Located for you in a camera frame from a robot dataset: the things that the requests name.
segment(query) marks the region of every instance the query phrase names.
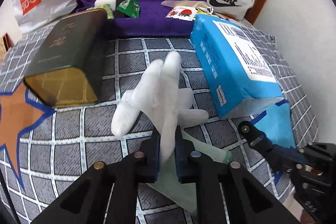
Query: nike logo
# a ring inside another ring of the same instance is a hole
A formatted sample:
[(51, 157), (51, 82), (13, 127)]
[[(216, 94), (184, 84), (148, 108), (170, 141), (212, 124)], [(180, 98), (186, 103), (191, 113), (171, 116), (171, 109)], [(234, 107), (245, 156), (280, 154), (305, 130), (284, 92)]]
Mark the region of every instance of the nike logo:
[(230, 7), (230, 6), (241, 6), (236, 5), (238, 0), (222, 0), (226, 3), (218, 2), (217, 0), (209, 0), (209, 4), (213, 7)]

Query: bolt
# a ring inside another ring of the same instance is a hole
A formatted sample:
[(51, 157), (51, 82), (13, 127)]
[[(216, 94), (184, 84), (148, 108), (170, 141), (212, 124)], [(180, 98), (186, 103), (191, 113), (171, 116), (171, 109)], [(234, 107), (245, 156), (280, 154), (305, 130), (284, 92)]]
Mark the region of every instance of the bolt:
[(240, 168), (240, 163), (238, 161), (232, 161), (230, 163), (230, 166), (233, 168), (233, 169), (239, 169)]
[(199, 158), (201, 156), (201, 152), (199, 152), (199, 151), (193, 151), (193, 152), (190, 153), (190, 155), (193, 158)]
[(244, 132), (244, 133), (248, 133), (250, 131), (250, 128), (248, 126), (242, 126), (241, 127), (241, 130)]
[(93, 164), (93, 167), (97, 170), (102, 169), (105, 166), (103, 161), (97, 161)]
[(144, 156), (145, 156), (145, 154), (142, 151), (137, 151), (137, 152), (134, 153), (134, 158), (136, 158), (136, 159), (141, 159)]

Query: green wrapper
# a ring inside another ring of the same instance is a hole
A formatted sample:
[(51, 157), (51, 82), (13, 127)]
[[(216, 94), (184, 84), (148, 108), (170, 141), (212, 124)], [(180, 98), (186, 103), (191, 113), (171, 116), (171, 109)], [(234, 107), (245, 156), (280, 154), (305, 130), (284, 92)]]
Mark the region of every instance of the green wrapper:
[(87, 8), (86, 10), (94, 10), (94, 9), (97, 9), (97, 8), (103, 8), (107, 12), (107, 19), (114, 19), (110, 4), (102, 4), (102, 5), (99, 5), (97, 7)]
[(140, 5), (136, 0), (124, 0), (117, 7), (118, 11), (121, 11), (129, 17), (138, 18), (140, 13)]

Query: dark green box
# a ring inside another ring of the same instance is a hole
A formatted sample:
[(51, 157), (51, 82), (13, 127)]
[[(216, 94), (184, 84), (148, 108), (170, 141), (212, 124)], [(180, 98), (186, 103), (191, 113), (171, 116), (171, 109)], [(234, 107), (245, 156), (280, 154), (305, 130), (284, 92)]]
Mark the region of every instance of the dark green box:
[(96, 103), (105, 64), (106, 24), (104, 9), (60, 20), (27, 68), (26, 86), (49, 106)]

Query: gray plaid tablecloth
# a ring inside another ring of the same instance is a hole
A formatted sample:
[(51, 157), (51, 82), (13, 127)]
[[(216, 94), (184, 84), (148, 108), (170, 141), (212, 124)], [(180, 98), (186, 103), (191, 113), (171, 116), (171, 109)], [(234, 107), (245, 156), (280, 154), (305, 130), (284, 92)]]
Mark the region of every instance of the gray plaid tablecloth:
[[(55, 23), (26, 35), (10, 49), (0, 69), (0, 92), (11, 92), (20, 83), (26, 66)], [(318, 125), (295, 73), (276, 50), (275, 38), (243, 28), (272, 69), (291, 105), (293, 132), (298, 147), (316, 141)], [(253, 116), (220, 120), (209, 93), (207, 81), (190, 41), (176, 38), (130, 38), (109, 42), (103, 81), (103, 103), (57, 109), (35, 130), (20, 138), (20, 169), (25, 190), (17, 182), (4, 150), (0, 151), (3, 173), (19, 218), (30, 223), (95, 161), (120, 161), (136, 151), (152, 133), (152, 123), (144, 115), (122, 138), (111, 134), (110, 123), (116, 104), (133, 89), (153, 60), (164, 59), (169, 51), (181, 55), (179, 87), (194, 90), (194, 108), (209, 112), (209, 120), (186, 128), (194, 138), (230, 150), (277, 199), (283, 202), (292, 188), (285, 174), (275, 184), (272, 171), (262, 156), (241, 139), (237, 126)], [(0, 197), (8, 207), (2, 187)], [(146, 184), (139, 185), (136, 223), (195, 223), (190, 214)]]

